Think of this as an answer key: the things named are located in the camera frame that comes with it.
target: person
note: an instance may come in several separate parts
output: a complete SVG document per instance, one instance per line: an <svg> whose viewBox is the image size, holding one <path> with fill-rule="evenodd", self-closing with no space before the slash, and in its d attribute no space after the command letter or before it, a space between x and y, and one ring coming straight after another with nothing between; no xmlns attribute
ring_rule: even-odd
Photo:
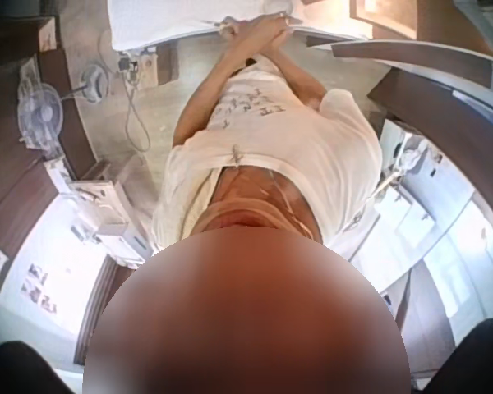
<svg viewBox="0 0 493 394"><path fill-rule="evenodd" d="M331 247L376 188L376 133L348 91L327 91L280 50L287 21L223 30L229 45L174 131L152 222L158 249L233 226Z"/></svg>

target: tiled floor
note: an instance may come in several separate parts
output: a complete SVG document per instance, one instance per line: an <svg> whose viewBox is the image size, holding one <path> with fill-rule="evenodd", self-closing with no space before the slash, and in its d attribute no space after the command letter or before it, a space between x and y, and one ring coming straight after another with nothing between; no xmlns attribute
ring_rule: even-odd
<svg viewBox="0 0 493 394"><path fill-rule="evenodd" d="M99 60L99 51L108 65L116 68L117 54L110 46L104 0L67 2L61 14L61 33L72 85L77 85L88 62ZM132 174L126 189L145 221L157 201L164 163L179 114L222 50L223 41L218 36L179 40L179 79L136 93L135 104L149 130L151 148L143 155L144 165ZM352 91L364 113L376 110L366 94L385 75L389 69L387 66L372 61L334 59L329 52L307 49L298 38L289 42L286 50L328 88ZM111 93L101 104L93 106L83 101L77 104L98 158L108 159L117 168L133 150L124 131L128 102L122 81L120 78L112 80ZM145 135L134 117L131 118L130 132L137 144L145 146Z"/></svg>

